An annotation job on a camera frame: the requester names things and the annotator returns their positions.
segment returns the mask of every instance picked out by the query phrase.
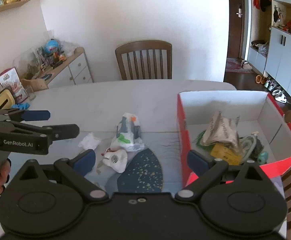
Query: bolt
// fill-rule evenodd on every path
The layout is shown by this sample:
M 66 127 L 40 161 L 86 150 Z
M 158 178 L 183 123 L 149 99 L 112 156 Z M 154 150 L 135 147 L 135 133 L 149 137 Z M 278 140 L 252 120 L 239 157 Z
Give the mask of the bolt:
M 140 198 L 138 198 L 138 202 L 144 203 L 144 202 L 146 202 L 146 198 L 140 197 Z
M 103 198 L 105 197 L 106 193 L 103 190 L 92 190 L 90 192 L 90 196 L 93 198 Z
M 188 190 L 188 189 L 182 189 L 178 192 L 178 195 L 182 198 L 190 198 L 194 196 L 193 191 Z
M 135 199 L 130 199 L 128 202 L 129 204 L 132 204 L 132 205 L 135 205 L 138 203 Z

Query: white wall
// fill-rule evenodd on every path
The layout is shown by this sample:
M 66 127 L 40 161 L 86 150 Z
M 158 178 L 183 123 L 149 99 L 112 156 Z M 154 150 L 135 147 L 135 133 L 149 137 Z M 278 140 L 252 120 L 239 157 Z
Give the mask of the white wall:
M 41 0 L 41 8 L 56 38 L 85 48 L 97 82 L 120 80 L 116 47 L 144 39 L 172 43 L 173 78 L 223 81 L 229 0 Z
M 46 30 L 39 0 L 31 0 L 22 7 L 1 12 L 0 73 L 12 67 L 14 58 L 42 42 Z

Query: open box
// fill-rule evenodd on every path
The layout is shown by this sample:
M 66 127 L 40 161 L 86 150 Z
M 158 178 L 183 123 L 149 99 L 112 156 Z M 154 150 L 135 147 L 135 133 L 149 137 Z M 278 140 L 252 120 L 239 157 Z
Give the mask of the open box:
M 258 131 L 258 139 L 269 153 L 268 163 L 291 157 L 291 124 L 275 100 L 263 91 L 188 91 L 178 94 L 177 116 L 182 144 L 181 163 L 183 186 L 196 179 L 187 165 L 187 155 L 196 150 L 196 138 L 206 130 L 215 112 L 226 118 L 240 117 L 238 134 L 248 136 Z M 291 167 L 289 161 L 280 162 L 281 171 Z M 268 169 L 276 167 L 266 164 Z

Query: dark wooden floor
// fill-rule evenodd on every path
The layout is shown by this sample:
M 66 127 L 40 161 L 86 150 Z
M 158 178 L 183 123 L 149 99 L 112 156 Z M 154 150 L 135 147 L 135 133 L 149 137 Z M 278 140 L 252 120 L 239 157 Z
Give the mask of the dark wooden floor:
M 261 84 L 257 84 L 255 82 L 256 73 L 237 73 L 237 72 L 225 72 L 224 74 L 224 82 L 230 83 L 237 90 L 256 90 L 256 91 L 267 91 L 268 90 Z M 285 93 L 287 97 L 287 103 L 283 104 L 278 102 L 278 105 L 281 107 L 283 112 L 285 113 L 287 110 L 291 110 L 291 97 Z

